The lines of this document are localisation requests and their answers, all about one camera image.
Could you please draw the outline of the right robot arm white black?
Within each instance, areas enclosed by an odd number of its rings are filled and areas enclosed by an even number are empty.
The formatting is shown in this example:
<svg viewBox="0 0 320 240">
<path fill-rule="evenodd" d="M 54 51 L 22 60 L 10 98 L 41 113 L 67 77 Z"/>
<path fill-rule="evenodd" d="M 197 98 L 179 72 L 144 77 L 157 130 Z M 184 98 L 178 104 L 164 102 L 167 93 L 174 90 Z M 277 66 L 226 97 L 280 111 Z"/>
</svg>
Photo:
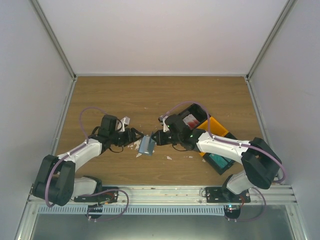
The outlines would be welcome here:
<svg viewBox="0 0 320 240">
<path fill-rule="evenodd" d="M 261 138 L 247 141 L 217 136 L 191 128 L 177 114 L 165 116 L 162 125 L 162 130 L 151 135 L 157 146 L 181 145 L 186 151 L 225 157 L 243 166 L 243 171 L 230 175 L 221 187 L 221 196 L 228 203 L 253 187 L 268 190 L 278 171 L 284 169 L 281 160 Z"/>
</svg>

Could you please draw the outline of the red white credit card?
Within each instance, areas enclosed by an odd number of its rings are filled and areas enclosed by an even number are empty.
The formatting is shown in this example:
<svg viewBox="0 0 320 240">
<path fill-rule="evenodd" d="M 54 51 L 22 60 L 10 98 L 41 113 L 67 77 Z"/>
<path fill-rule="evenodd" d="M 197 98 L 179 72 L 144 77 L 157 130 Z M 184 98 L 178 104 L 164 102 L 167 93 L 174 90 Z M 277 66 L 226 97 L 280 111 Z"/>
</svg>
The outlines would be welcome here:
<svg viewBox="0 0 320 240">
<path fill-rule="evenodd" d="M 192 114 L 183 118 L 183 122 L 189 126 L 190 129 L 194 129 L 200 123 Z"/>
</svg>

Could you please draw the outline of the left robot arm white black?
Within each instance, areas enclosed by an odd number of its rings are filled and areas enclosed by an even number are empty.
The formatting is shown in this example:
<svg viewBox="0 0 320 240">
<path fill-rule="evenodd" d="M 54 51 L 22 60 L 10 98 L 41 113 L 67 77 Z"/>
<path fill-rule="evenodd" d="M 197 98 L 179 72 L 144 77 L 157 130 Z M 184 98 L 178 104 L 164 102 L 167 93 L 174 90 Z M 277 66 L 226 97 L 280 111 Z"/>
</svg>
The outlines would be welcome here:
<svg viewBox="0 0 320 240">
<path fill-rule="evenodd" d="M 76 178 L 76 172 L 87 162 L 110 151 L 112 146 L 124 148 L 143 138 L 143 133 L 129 128 L 130 118 L 104 115 L 83 143 L 72 150 L 42 160 L 31 194 L 48 207 L 64 206 L 70 200 L 87 197 L 98 202 L 103 197 L 101 180 L 92 176 Z"/>
</svg>

